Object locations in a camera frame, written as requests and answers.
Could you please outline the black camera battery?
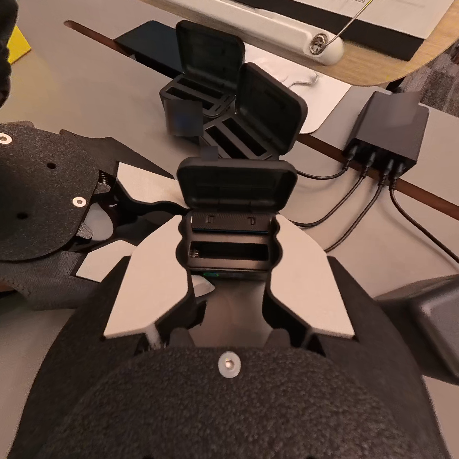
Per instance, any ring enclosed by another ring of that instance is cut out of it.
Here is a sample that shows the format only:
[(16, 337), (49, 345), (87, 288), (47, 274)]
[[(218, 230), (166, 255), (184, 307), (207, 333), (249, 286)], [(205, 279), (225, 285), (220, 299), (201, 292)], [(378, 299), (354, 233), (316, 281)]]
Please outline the black camera battery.
[(206, 233), (268, 234), (273, 214), (193, 211), (189, 217), (191, 230)]

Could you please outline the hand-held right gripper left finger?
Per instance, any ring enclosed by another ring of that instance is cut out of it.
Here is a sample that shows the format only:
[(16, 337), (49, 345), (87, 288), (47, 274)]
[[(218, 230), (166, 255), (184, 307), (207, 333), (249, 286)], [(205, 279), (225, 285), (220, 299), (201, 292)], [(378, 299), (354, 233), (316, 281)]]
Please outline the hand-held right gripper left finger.
[(106, 323), (113, 339), (144, 334), (150, 345), (169, 342), (175, 328), (191, 329), (204, 320), (192, 277), (178, 261), (182, 216), (174, 216), (146, 237), (132, 253)]

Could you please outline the black multi-port power hub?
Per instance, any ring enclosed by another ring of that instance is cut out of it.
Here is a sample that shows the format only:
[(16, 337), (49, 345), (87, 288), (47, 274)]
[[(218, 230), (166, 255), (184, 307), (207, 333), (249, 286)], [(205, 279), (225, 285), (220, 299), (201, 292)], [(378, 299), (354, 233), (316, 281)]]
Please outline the black multi-port power hub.
[(420, 105), (421, 93), (385, 94), (376, 91), (359, 113), (343, 156), (365, 165), (373, 153), (372, 168), (383, 172), (393, 160), (401, 175), (416, 165), (421, 151), (429, 109)]

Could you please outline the black battery charging case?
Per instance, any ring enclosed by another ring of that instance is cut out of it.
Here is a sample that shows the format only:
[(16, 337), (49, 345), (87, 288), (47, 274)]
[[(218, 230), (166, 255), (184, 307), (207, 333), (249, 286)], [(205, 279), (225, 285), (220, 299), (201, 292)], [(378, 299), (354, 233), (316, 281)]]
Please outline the black battery charging case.
[(171, 101), (184, 100), (200, 105), (198, 121), (208, 123), (234, 103), (245, 45), (237, 36), (187, 20), (175, 32), (182, 72), (159, 92), (164, 112)]
[[(297, 174), (286, 161), (185, 159), (177, 180), (190, 210), (183, 216), (179, 262), (192, 276), (215, 281), (264, 281), (279, 257), (273, 235), (275, 216), (287, 204)], [(268, 234), (206, 233), (191, 230), (193, 211), (273, 214)]]
[(220, 158), (278, 160), (292, 150), (306, 118), (306, 101), (247, 62), (234, 108), (204, 125), (199, 146), (216, 148)]
[(459, 385), (459, 276), (425, 279), (374, 297), (422, 375)]

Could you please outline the wooden sign board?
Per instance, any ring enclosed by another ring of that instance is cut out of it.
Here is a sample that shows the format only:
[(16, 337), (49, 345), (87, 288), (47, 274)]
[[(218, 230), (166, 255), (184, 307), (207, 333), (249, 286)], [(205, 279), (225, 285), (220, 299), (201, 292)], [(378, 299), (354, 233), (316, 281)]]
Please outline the wooden sign board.
[(450, 48), (458, 40), (459, 36), (459, 2), (456, 0), (451, 4), (430, 36), (419, 47), (410, 61), (399, 60), (362, 47), (354, 42), (345, 41), (342, 59), (333, 66), (324, 66), (305, 56), (297, 55), (287, 49), (259, 39), (252, 33), (244, 32), (240, 28), (226, 25), (221, 21), (208, 18), (180, 5), (171, 4), (169, 1), (144, 0), (143, 3), (165, 11), (180, 20), (186, 19), (237, 35), (244, 42), (257, 48), (350, 85), (360, 87), (385, 85), (411, 74)]

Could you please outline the dark flat pad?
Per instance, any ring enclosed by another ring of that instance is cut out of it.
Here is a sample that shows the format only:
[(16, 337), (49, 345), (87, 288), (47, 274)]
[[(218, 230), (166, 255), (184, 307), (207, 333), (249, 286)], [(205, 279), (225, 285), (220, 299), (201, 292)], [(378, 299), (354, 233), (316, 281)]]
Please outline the dark flat pad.
[(169, 78), (183, 73), (175, 28), (148, 21), (114, 39), (129, 56)]

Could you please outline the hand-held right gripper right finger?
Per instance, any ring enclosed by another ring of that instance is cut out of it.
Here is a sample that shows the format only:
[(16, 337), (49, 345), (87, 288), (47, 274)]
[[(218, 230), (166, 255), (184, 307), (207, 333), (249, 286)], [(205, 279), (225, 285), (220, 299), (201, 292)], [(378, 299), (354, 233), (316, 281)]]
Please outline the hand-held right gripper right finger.
[(284, 216), (275, 216), (279, 257), (268, 271), (262, 316), (273, 330), (285, 330), (291, 346), (313, 336), (352, 340), (349, 318), (325, 251)]

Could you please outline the yellow plastic bin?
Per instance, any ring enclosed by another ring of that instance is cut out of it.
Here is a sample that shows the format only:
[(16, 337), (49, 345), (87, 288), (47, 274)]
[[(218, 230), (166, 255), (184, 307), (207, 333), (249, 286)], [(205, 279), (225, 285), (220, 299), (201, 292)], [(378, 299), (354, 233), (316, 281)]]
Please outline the yellow plastic bin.
[(9, 50), (8, 62), (10, 65), (14, 64), (15, 62), (23, 58), (32, 50), (30, 44), (28, 43), (28, 41), (26, 40), (26, 38), (24, 37), (17, 25), (14, 26), (7, 47)]

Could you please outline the white stand base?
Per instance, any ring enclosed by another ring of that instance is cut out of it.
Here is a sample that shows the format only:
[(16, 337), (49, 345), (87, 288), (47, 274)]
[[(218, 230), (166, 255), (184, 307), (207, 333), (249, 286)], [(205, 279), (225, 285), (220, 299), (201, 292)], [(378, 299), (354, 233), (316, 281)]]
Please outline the white stand base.
[(315, 132), (351, 88), (351, 85), (338, 79), (248, 43), (244, 43), (244, 45), (245, 62), (256, 64), (306, 102), (308, 113), (301, 128), (301, 134)]

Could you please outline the white instruction sheet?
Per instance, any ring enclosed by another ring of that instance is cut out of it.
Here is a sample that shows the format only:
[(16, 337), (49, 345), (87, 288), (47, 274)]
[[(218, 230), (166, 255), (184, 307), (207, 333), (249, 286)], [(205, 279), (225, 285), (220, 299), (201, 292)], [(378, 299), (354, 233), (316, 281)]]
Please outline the white instruction sheet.
[[(364, 0), (242, 0), (337, 34), (368, 3)], [(452, 5), (452, 0), (376, 0), (342, 33), (341, 39), (409, 61)]]

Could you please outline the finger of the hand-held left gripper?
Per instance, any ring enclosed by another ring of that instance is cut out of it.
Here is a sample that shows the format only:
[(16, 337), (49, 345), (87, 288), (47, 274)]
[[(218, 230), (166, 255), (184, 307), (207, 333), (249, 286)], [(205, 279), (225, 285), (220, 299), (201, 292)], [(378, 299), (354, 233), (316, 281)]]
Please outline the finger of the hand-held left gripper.
[(179, 182), (135, 166), (119, 163), (114, 196), (121, 209), (135, 216), (165, 212), (172, 217), (161, 228), (179, 230), (186, 204)]
[(130, 257), (137, 248), (125, 240), (115, 240), (84, 256), (75, 276), (100, 283), (123, 257)]

